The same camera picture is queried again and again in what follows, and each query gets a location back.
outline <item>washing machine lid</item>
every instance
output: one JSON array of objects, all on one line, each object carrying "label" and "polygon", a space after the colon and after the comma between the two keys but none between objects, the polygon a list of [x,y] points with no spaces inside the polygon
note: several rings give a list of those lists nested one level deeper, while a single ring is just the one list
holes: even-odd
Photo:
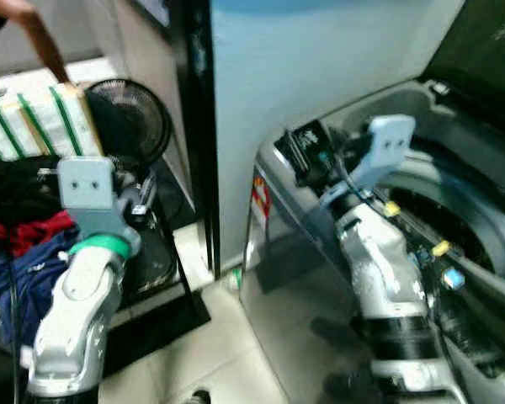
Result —
[{"label": "washing machine lid", "polygon": [[505,0],[465,2],[423,78],[505,129]]}]

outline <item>person's arm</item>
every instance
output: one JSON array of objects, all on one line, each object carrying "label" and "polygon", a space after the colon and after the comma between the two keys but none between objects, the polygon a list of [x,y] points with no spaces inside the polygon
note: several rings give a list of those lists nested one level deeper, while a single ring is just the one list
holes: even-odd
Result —
[{"label": "person's arm", "polygon": [[11,19],[28,35],[41,62],[58,82],[69,82],[64,61],[37,9],[25,0],[0,0],[0,17]]}]

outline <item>washing machine drum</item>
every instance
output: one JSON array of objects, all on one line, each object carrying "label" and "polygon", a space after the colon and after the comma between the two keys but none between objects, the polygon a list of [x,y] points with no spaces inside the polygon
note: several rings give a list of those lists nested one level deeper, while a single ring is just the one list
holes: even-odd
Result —
[{"label": "washing machine drum", "polygon": [[505,279],[505,197],[465,166],[410,151],[379,188],[471,261]]}]

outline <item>green ring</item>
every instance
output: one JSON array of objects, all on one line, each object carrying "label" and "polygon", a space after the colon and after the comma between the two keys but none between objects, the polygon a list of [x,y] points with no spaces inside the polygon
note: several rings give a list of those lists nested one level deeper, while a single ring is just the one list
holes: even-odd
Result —
[{"label": "green ring", "polygon": [[95,236],[91,236],[86,240],[82,240],[81,242],[78,242],[73,247],[71,247],[69,250],[69,255],[78,253],[85,247],[106,248],[114,253],[117,253],[123,259],[128,259],[131,254],[131,248],[129,247],[129,244],[124,242],[121,238],[108,234],[96,234]]}]

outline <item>red cloth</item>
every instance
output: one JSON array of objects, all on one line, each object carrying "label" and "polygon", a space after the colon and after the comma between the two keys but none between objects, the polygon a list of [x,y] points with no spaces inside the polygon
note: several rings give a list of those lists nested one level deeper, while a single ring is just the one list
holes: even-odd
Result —
[{"label": "red cloth", "polygon": [[[13,244],[13,255],[20,257],[31,247],[48,242],[56,233],[67,230],[75,226],[71,217],[65,212],[56,213],[46,221],[32,221],[18,225],[12,230],[11,241]],[[0,223],[0,240],[6,240],[8,232],[6,226]]]}]

